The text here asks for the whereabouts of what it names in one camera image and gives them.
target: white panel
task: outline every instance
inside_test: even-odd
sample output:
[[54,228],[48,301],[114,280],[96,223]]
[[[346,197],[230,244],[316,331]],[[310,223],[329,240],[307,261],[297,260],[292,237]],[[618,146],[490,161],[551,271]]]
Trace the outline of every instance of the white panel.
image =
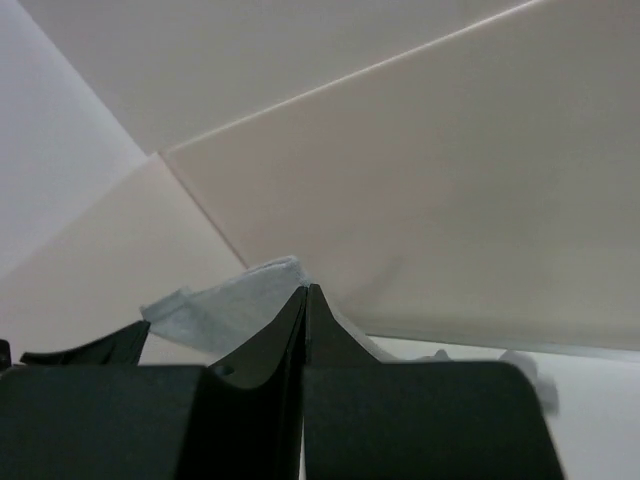
[[362,326],[636,349],[639,24],[538,2],[170,158],[245,261],[298,255]]
[[[446,350],[453,359],[497,359],[504,350],[374,338],[399,358]],[[558,414],[547,416],[568,480],[640,478],[640,364],[529,353],[538,374],[553,379]]]
[[[140,319],[139,307],[244,271],[156,158],[0,280],[0,329],[12,354],[79,346]],[[150,337],[144,362],[208,356]]]
[[463,25],[451,0],[22,3],[147,152]]
[[146,157],[14,0],[0,2],[0,277]]

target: gray object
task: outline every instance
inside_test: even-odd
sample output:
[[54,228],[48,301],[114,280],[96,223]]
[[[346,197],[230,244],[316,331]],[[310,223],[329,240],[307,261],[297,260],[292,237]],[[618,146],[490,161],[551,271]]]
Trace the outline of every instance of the gray object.
[[[158,302],[142,307],[151,333],[167,340],[223,357],[238,348],[275,318],[293,292],[309,286],[310,276],[296,257],[284,257],[247,270],[242,275],[201,292],[181,288]],[[406,361],[382,350],[333,305],[336,321],[381,362]],[[500,358],[520,368],[532,383],[547,411],[556,411],[553,382],[538,378],[535,361],[522,353]],[[452,361],[445,350],[416,361]]]

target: gray cloth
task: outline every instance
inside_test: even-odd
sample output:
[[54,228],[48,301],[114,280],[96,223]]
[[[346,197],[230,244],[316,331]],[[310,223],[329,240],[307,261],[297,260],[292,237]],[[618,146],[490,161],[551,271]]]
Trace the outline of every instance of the gray cloth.
[[[209,290],[194,293],[189,288],[181,288],[140,311],[151,323],[151,333],[221,358],[273,320],[298,287],[310,284],[311,278],[298,259],[284,257],[247,270]],[[385,363],[405,361],[382,350],[333,305],[330,304],[330,308],[336,321],[375,358]],[[523,371],[547,410],[557,409],[555,385],[538,378],[537,366],[531,357],[506,352],[501,360]],[[416,361],[451,359],[444,350],[439,350],[433,357]]]

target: white surface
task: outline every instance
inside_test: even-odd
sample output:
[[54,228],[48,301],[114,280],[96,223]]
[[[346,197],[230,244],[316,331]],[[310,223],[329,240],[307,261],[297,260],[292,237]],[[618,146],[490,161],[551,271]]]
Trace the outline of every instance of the white surface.
[[[182,286],[244,271],[165,164],[152,159],[0,279],[0,335],[12,355],[65,350],[141,318]],[[211,358],[150,337],[144,363]]]
[[[374,338],[398,357],[433,355],[443,348],[453,359],[497,359],[504,350]],[[547,422],[567,480],[640,478],[640,364],[529,353],[538,372],[552,378],[560,412]]]
[[0,0],[0,277],[145,156],[14,0]]
[[516,2],[22,0],[147,152]]
[[544,1],[168,152],[360,326],[640,348],[640,2]]

